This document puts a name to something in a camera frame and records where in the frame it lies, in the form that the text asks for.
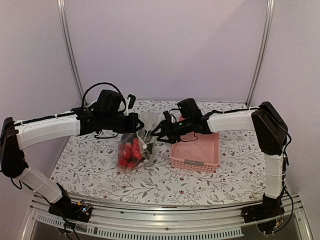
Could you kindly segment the clear zip top bag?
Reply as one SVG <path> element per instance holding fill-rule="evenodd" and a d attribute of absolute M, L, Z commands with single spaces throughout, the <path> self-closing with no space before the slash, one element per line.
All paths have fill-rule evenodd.
<path fill-rule="evenodd" d="M 161 120 L 159 113 L 147 112 L 140 116 L 144 127 L 134 133 L 124 133 L 118 144 L 116 166 L 123 170 L 150 167 L 154 163 L 156 137 L 151 132 Z"/>

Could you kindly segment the red orange fake pepper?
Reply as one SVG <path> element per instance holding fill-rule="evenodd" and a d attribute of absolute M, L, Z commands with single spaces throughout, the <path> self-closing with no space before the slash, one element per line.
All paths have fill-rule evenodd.
<path fill-rule="evenodd" d="M 137 159 L 138 161 L 142 160 L 143 159 L 143 156 L 141 154 L 141 149 L 140 149 L 140 145 L 139 145 L 139 139 L 138 138 L 135 138 L 133 140 L 133 143 L 132 143 L 132 148 L 131 148 L 131 152 L 132 152 L 132 155 L 135 159 Z"/>

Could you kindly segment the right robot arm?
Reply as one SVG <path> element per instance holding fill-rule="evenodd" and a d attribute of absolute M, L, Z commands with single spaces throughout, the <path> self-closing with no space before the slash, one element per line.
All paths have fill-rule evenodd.
<path fill-rule="evenodd" d="M 212 110 L 202 114 L 193 98 L 177 103 L 182 120 L 173 122 L 168 111 L 154 130 L 159 142 L 175 144 L 189 133 L 211 135 L 224 131 L 252 131 L 255 133 L 266 164 L 266 186 L 262 203 L 242 208 L 246 222 L 284 214 L 282 197 L 287 193 L 285 177 L 289 160 L 287 147 L 292 141 L 288 126 L 273 105 L 264 101 L 259 106 L 228 111 Z"/>

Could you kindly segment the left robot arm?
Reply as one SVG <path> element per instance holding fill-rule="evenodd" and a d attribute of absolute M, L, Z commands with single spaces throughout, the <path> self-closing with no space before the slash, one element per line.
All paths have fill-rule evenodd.
<path fill-rule="evenodd" d="M 70 217 L 75 210 L 66 191 L 29 166 L 24 150 L 42 142 L 98 134 L 103 130 L 116 134 L 135 133 L 145 126 L 139 115 L 130 111 L 135 100 L 134 95 L 124 97 L 115 87 L 103 89 L 89 105 L 83 98 L 79 107 L 64 113 L 19 121 L 6 118 L 0 135 L 0 171 L 42 195 L 63 217 Z"/>

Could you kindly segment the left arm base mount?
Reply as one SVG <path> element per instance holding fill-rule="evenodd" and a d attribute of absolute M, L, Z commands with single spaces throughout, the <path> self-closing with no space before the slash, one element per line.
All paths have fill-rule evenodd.
<path fill-rule="evenodd" d="M 72 203 L 71 201 L 61 199 L 56 203 L 50 204 L 48 213 L 60 216 L 63 219 L 88 223 L 92 210 L 92 205 L 85 203 L 83 200 L 78 203 Z"/>

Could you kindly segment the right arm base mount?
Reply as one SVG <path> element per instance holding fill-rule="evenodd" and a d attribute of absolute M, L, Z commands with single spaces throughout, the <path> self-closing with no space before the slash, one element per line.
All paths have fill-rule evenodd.
<path fill-rule="evenodd" d="M 284 220 L 284 207 L 280 198 L 274 199 L 263 196 L 262 203 L 245 206 L 241 216 L 245 223 L 259 222 L 256 225 L 260 233 L 272 235 Z"/>

